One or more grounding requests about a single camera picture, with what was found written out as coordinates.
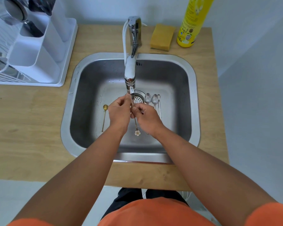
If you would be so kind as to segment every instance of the wooden countertop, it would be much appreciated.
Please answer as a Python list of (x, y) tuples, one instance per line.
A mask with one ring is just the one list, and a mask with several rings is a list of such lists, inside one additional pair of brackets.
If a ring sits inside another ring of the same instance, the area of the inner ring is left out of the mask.
[[(139, 53), (174, 54), (194, 68), (200, 111), (199, 147), (228, 163), (211, 29), (203, 28), (191, 48), (180, 47), (174, 36), (169, 52), (150, 49), (154, 27), (142, 30)], [(122, 49), (122, 26), (79, 25), (62, 87), (0, 85), (0, 179), (48, 181), (74, 159), (60, 137), (74, 68), (90, 54)], [(189, 190), (175, 165), (151, 163), (113, 163), (106, 185)]]

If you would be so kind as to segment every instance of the sink rim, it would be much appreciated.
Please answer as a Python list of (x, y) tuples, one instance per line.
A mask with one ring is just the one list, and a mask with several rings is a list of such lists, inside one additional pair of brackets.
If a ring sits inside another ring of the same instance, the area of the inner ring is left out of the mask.
[[(75, 103), (75, 97), (78, 89), (78, 84), (82, 71), (92, 62), (98, 60), (115, 60), (124, 59), (123, 53), (110, 53), (100, 52), (91, 54), (83, 58), (75, 67), (68, 97), (66, 100), (65, 110), (61, 124), (61, 140), (66, 150), (73, 156), (79, 156), (86, 148), (78, 145), (71, 136), (70, 123), (72, 118), (73, 107)], [(191, 126), (192, 133), (189, 139), (189, 143), (198, 146), (200, 141), (200, 118), (198, 107), (198, 93), (197, 93), (197, 81), (196, 74), (192, 66), (183, 58), (170, 55), (170, 54), (138, 54), (137, 60), (157, 60), (167, 61), (179, 65), (184, 69), (188, 76), (189, 81), (189, 93), (190, 93), (190, 106), (191, 106)], [(173, 163), (167, 153), (132, 153), (132, 152), (117, 152), (113, 161), (120, 162), (150, 162), (150, 163)]]

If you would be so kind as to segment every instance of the kitchen sink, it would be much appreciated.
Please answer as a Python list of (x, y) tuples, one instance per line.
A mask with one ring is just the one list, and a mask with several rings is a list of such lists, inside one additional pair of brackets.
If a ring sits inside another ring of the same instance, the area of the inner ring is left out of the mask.
[[(62, 142), (72, 155), (78, 156), (100, 135), (104, 104), (126, 94), (123, 58), (123, 53), (95, 53), (76, 66), (61, 125)], [(187, 61), (174, 55), (138, 54), (136, 90), (141, 99), (145, 93), (160, 94), (163, 124), (190, 143), (199, 144), (196, 76)], [(109, 123), (106, 112), (104, 130)], [(115, 161), (172, 163), (162, 145), (139, 125), (138, 129), (141, 135), (137, 137), (131, 119)]]

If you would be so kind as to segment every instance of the yellow sponge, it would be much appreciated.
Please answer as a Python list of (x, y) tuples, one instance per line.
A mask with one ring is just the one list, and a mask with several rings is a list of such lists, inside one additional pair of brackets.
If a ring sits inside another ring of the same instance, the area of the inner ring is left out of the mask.
[(157, 24), (150, 41), (151, 48), (169, 51), (174, 31), (175, 27)]

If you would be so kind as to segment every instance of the faucet handle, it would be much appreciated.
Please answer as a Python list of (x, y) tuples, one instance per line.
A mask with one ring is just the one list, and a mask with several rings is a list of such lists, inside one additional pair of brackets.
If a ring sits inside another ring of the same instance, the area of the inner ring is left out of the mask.
[(128, 17), (128, 26), (130, 28), (130, 44), (134, 48), (142, 45), (142, 20), (139, 16)]

